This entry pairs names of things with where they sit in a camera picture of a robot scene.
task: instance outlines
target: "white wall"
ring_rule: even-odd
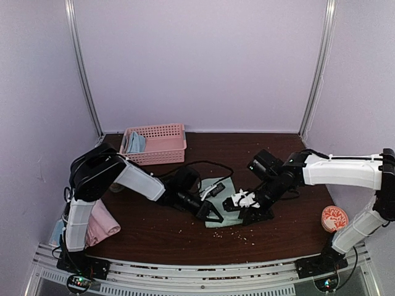
[[[104,131],[299,130],[326,0],[76,0]]]
[[[16,296],[60,217],[70,163],[96,136],[64,2],[0,2],[0,294]]]
[[[340,0],[329,63],[306,143],[341,154],[395,149],[395,1]],[[359,212],[372,191],[330,186],[337,205]],[[395,225],[367,240],[385,295],[395,291]]]

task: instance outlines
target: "robotic arm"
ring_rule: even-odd
[[[395,221],[395,152],[363,157],[334,157],[306,149],[282,162],[263,150],[254,157],[249,169],[262,180],[252,192],[241,192],[224,201],[226,210],[240,210],[243,225],[272,218],[270,207],[287,192],[299,186],[341,184],[376,190],[371,201],[345,228],[330,237],[317,257],[296,262],[299,278],[316,276],[343,265],[345,254],[353,246],[389,221]]]
[[[57,267],[79,273],[95,269],[93,274],[96,278],[106,278],[108,268],[103,262],[105,260],[92,261],[84,256],[83,251],[92,208],[113,183],[161,205],[191,212],[200,220],[221,223],[223,217],[211,202],[199,194],[190,193],[198,179],[199,173],[188,166],[181,167],[174,176],[166,179],[155,178],[108,144],[101,144],[82,155],[70,167],[70,189],[67,190],[68,202],[63,214],[65,228],[60,237],[62,253]]]

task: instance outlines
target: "light green cloth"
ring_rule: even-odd
[[[202,189],[209,187],[219,179],[220,178],[204,179],[202,181]],[[223,222],[218,223],[206,221],[205,224],[207,228],[226,227],[241,224],[243,222],[242,219],[238,219],[239,211],[227,212],[223,209],[222,202],[235,193],[235,187],[231,178],[223,180],[222,184],[225,186],[225,189],[218,193],[217,196],[209,197],[207,200],[212,202],[212,204],[217,208],[218,212],[220,212],[220,214],[223,216]]]

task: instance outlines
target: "plastic basket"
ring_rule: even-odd
[[[136,131],[146,138],[142,153],[126,153],[130,134]],[[139,165],[184,162],[186,149],[185,127],[180,123],[170,125],[140,126],[128,128],[123,134],[120,153]]]

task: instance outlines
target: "brown tabletop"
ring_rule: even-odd
[[[122,135],[107,135],[105,142],[119,148]],[[187,133],[185,162],[211,160],[232,167],[236,190],[253,188],[259,179],[246,166],[261,149],[285,160],[304,148],[296,134]],[[165,173],[180,164],[145,166]],[[202,178],[227,174],[206,164],[194,166]],[[320,224],[321,212],[333,201],[325,186],[302,187],[300,198],[279,201],[275,218],[250,226],[208,229],[186,212],[162,207],[125,189],[103,197],[121,231],[87,249],[88,255],[116,260],[174,265],[210,265],[269,261],[319,253],[328,238]]]

